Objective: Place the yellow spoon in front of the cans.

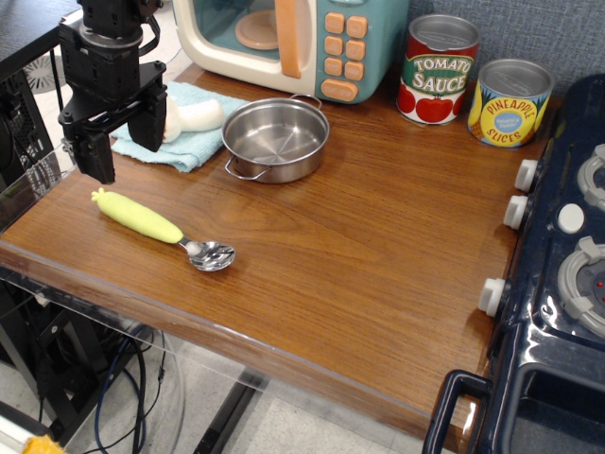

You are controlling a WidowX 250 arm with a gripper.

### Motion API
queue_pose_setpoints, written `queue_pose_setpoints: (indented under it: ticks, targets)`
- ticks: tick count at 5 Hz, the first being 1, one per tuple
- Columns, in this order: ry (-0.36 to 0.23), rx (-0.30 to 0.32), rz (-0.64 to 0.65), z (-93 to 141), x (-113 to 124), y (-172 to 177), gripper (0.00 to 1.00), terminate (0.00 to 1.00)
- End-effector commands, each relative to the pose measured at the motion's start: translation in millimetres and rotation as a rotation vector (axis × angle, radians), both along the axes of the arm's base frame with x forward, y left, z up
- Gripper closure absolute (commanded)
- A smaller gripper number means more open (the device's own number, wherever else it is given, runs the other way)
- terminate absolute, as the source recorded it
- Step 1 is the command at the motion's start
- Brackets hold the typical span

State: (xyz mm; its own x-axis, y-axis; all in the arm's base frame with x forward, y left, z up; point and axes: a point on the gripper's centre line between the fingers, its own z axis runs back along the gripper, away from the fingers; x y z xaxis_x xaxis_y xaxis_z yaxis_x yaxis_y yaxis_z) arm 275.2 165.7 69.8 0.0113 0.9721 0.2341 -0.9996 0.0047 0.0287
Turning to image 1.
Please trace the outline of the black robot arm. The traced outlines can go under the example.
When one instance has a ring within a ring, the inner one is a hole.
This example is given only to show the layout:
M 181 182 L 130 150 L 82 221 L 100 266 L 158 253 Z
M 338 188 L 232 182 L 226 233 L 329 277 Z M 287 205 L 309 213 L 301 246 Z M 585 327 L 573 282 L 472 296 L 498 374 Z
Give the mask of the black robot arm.
M 126 125 L 130 138 L 152 152 L 164 138 L 166 88 L 161 61 L 141 56 L 159 43 L 154 13 L 161 1 L 82 1 L 63 17 L 59 42 L 72 97 L 61 109 L 63 147 L 79 170 L 115 179 L 109 135 Z

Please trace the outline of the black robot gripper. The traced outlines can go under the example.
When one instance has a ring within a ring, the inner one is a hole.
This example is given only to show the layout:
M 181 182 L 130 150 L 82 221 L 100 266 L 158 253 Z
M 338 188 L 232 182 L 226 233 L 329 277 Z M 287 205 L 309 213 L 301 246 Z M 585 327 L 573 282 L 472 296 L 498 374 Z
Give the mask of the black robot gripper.
M 140 22 L 62 22 L 63 70 L 72 98 L 59 116 L 76 141 L 79 170 L 102 184 L 115 181 L 109 134 L 123 124 L 132 141 L 156 152 L 164 140 L 165 65 L 140 63 Z

